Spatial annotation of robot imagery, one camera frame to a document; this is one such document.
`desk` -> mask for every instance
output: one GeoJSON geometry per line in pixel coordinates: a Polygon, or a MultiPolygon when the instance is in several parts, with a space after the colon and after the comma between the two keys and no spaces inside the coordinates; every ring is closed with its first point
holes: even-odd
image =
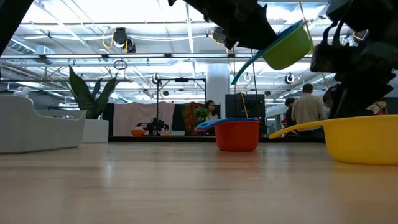
{"type": "Polygon", "coordinates": [[[0,156],[0,223],[398,223],[398,167],[324,144],[125,142],[0,156]]]}

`red bowl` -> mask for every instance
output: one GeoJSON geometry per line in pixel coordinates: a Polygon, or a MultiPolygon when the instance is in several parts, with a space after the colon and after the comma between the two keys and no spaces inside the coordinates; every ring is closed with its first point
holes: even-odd
{"type": "Polygon", "coordinates": [[[258,121],[230,121],[216,125],[216,144],[221,151],[248,152],[259,145],[258,121]]]}

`potted plant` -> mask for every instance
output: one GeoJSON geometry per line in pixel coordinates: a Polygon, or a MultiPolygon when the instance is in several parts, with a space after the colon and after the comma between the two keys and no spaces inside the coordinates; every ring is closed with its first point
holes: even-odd
{"type": "Polygon", "coordinates": [[[195,116],[197,117],[196,125],[203,123],[206,121],[206,118],[209,116],[209,110],[206,108],[198,108],[195,110],[195,116]]]}
{"type": "Polygon", "coordinates": [[[85,143],[108,142],[108,121],[99,120],[98,117],[104,111],[108,99],[118,83],[116,83],[116,77],[110,79],[100,93],[101,81],[102,78],[95,83],[93,92],[90,93],[86,82],[69,66],[70,87],[66,82],[61,82],[63,86],[69,88],[79,109],[87,110],[82,140],[85,143]]]}

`green cup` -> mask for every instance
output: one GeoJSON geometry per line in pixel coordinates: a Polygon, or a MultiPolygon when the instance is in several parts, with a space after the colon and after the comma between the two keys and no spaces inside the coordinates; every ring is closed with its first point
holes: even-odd
{"type": "Polygon", "coordinates": [[[280,34],[280,41],[262,55],[271,68],[285,69],[298,62],[311,50],[312,41],[303,26],[304,22],[283,31],[280,34]]]}

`yellow scoop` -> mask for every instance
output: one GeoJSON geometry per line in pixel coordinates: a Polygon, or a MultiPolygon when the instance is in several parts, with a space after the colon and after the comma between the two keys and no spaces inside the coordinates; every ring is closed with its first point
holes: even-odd
{"type": "Polygon", "coordinates": [[[360,164],[398,164],[398,115],[330,119],[277,131],[270,139],[301,128],[323,126],[331,157],[360,164]]]}

